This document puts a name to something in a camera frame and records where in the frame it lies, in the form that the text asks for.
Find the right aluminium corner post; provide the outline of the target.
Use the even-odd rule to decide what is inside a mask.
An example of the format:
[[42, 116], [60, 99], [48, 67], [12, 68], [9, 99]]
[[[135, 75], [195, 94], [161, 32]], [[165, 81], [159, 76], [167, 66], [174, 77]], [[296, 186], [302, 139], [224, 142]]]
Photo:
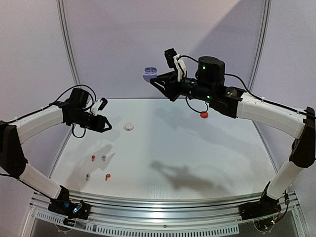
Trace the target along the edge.
[[260, 60], [264, 49], [265, 38], [267, 35], [267, 29], [269, 24], [269, 17], [271, 11], [271, 0], [265, 0], [263, 5], [261, 24], [259, 28], [258, 41], [256, 46], [255, 58], [251, 70], [251, 75], [248, 83], [248, 89], [252, 91], [255, 84], [256, 76], [260, 66]]

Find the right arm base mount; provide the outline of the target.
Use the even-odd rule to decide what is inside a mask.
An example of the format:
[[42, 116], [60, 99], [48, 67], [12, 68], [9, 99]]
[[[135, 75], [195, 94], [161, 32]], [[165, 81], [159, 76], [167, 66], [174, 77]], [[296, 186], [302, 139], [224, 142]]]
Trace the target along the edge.
[[242, 220], [249, 220], [278, 213], [281, 206], [278, 201], [259, 200], [239, 205], [238, 211]]

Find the aluminium front rail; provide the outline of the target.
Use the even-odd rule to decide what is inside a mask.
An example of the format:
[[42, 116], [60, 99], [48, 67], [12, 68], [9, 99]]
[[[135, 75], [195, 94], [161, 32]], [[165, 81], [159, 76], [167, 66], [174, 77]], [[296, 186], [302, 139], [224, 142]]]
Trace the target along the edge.
[[306, 237], [295, 193], [282, 205], [282, 219], [244, 220], [238, 207], [259, 194], [197, 200], [153, 200], [71, 192], [91, 205], [88, 220], [64, 225], [65, 217], [48, 211], [48, 200], [34, 193], [23, 229], [25, 237]]

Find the red charging case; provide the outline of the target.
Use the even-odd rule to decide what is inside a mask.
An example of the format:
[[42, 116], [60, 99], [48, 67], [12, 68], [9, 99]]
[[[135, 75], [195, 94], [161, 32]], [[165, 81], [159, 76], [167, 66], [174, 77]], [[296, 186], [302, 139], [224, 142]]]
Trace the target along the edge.
[[203, 119], [208, 118], [208, 112], [202, 112], [202, 113], [200, 114], [200, 117], [203, 118]]

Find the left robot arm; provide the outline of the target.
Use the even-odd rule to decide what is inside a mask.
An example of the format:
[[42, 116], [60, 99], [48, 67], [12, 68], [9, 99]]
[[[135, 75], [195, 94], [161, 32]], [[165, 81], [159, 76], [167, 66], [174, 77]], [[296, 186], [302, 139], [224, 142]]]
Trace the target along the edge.
[[99, 114], [108, 101], [93, 99], [88, 103], [89, 93], [73, 88], [65, 101], [56, 100], [43, 109], [13, 121], [0, 123], [0, 166], [8, 176], [15, 178], [50, 199], [62, 214], [70, 214], [73, 203], [68, 200], [68, 190], [50, 180], [34, 168], [24, 156], [22, 144], [35, 135], [60, 124], [103, 133], [112, 129], [105, 116]]

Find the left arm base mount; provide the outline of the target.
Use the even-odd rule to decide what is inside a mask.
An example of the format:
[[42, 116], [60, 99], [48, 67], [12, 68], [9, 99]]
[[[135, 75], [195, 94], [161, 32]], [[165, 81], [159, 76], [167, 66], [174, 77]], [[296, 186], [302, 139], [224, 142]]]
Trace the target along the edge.
[[57, 214], [67, 216], [69, 219], [87, 220], [92, 206], [83, 200], [72, 202], [70, 200], [52, 199], [48, 210]]

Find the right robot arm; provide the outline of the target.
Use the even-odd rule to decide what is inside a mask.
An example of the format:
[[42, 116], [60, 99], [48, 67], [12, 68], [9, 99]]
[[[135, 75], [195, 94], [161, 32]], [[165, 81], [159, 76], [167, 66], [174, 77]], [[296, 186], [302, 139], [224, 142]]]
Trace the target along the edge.
[[313, 108], [291, 108], [252, 94], [247, 88], [224, 85], [225, 63], [215, 57], [198, 59], [196, 77], [187, 77], [183, 56], [167, 57], [172, 72], [150, 80], [166, 98], [174, 102], [179, 96], [197, 99], [222, 115], [259, 122], [294, 138], [291, 153], [275, 178], [267, 185], [262, 199], [255, 205], [259, 215], [266, 215], [303, 169], [316, 158], [316, 116]]

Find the left aluminium corner post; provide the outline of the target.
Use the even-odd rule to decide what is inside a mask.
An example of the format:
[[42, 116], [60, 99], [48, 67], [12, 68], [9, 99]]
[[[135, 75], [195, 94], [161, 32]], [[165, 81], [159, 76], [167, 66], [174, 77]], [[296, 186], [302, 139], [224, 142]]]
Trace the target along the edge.
[[61, 28], [61, 35], [62, 40], [64, 43], [64, 48], [66, 52], [66, 57], [68, 60], [68, 65], [70, 68], [72, 80], [74, 82], [74, 85], [77, 85], [78, 88], [86, 89], [86, 87], [82, 86], [82, 83], [79, 78], [79, 73], [76, 66], [75, 56], [73, 53], [73, 47], [69, 35], [69, 29], [68, 29], [68, 23], [67, 23], [67, 17], [66, 17], [66, 8], [65, 8], [65, 1], [64, 0], [57, 0], [57, 13]]

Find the purple charging case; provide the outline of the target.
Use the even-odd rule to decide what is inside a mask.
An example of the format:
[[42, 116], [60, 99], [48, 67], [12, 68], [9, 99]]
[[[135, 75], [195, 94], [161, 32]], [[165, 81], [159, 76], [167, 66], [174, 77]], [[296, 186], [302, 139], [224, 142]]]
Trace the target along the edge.
[[157, 77], [157, 74], [158, 70], [156, 67], [145, 67], [142, 77], [144, 81], [150, 82], [151, 79], [155, 79]]

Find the aluminium corner post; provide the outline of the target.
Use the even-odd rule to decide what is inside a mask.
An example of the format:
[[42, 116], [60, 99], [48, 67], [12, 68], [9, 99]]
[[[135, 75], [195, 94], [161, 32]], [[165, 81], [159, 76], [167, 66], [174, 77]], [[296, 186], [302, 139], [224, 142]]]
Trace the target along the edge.
[[75, 56], [73, 53], [73, 47], [69, 35], [69, 29], [68, 29], [68, 23], [67, 23], [67, 17], [66, 17], [66, 8], [65, 8], [65, 1], [64, 0], [57, 0], [57, 13], [61, 28], [61, 35], [62, 40], [64, 43], [64, 48], [66, 52], [66, 57], [68, 60], [68, 65], [70, 68], [72, 80], [74, 82], [74, 85], [77, 85], [78, 88], [86, 89], [86, 87], [82, 86], [82, 83], [79, 78], [79, 73], [76, 66]]
[[263, 5], [261, 24], [259, 28], [258, 41], [256, 46], [255, 58], [251, 70], [251, 75], [248, 83], [248, 89], [252, 91], [255, 84], [256, 76], [260, 66], [260, 60], [264, 49], [265, 38], [267, 35], [267, 29], [269, 24], [269, 17], [271, 11], [271, 0], [265, 0]]

